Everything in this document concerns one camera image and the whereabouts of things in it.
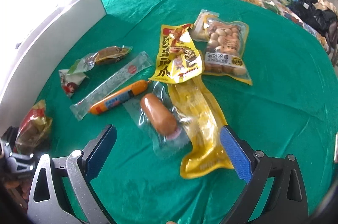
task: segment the white board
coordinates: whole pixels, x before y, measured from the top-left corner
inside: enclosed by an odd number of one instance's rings
[[[67,0],[21,44],[0,95],[0,136],[19,126],[73,45],[106,15],[101,0]]]

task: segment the orange sausage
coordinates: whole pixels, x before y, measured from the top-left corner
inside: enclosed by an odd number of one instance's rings
[[[107,96],[103,100],[92,105],[88,112],[92,114],[100,114],[105,112],[121,103],[128,101],[130,98],[144,92],[148,87],[148,83],[145,80],[139,80],[127,87],[114,92],[113,94]]]
[[[177,122],[175,117],[153,93],[143,96],[140,105],[159,134],[168,136],[176,131]]]

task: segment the black bag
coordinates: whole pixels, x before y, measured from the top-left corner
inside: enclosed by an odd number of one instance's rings
[[[298,0],[293,1],[288,7],[303,22],[324,36],[328,45],[335,48],[338,38],[337,16],[332,10],[316,9],[313,4],[317,2],[317,0]]]

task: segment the blue gripper pad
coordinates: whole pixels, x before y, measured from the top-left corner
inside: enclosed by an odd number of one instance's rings
[[[219,135],[221,144],[225,149],[225,152],[228,154],[232,165],[240,179],[245,180],[248,184],[252,177],[251,163],[249,158],[244,153],[241,146],[231,135],[231,132],[227,129],[226,126],[221,128]]]
[[[90,182],[92,179],[98,177],[110,151],[112,150],[117,138],[117,131],[114,126],[105,133],[101,141],[94,149],[92,156],[88,158],[87,172],[85,179]]]

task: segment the table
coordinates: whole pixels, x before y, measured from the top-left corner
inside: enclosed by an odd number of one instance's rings
[[[338,83],[319,42],[297,24],[269,10],[239,0],[102,0],[107,15],[94,25],[57,66],[39,99],[53,118],[53,157],[83,148],[106,124],[117,128],[117,142],[92,187],[117,223],[217,224],[231,208],[245,183],[234,170],[218,169],[197,179],[180,177],[187,145],[176,155],[156,157],[152,142],[119,106],[106,113],[87,114],[77,121],[69,106],[76,103],[136,55],[145,50],[155,61],[161,24],[193,23],[201,9],[219,12],[224,21],[250,27],[244,62],[253,86],[224,76],[204,75],[230,126],[253,149],[268,156],[296,156],[312,211],[326,193],[332,177],[334,135],[338,130]],[[118,63],[95,67],[68,99],[60,87],[58,69],[69,68],[87,53],[112,45],[132,45]],[[197,43],[199,49],[205,43]],[[153,69],[128,84],[147,79]],[[65,181],[69,194],[69,183]],[[259,216],[269,181],[252,218]],[[70,196],[75,213],[83,218]]]

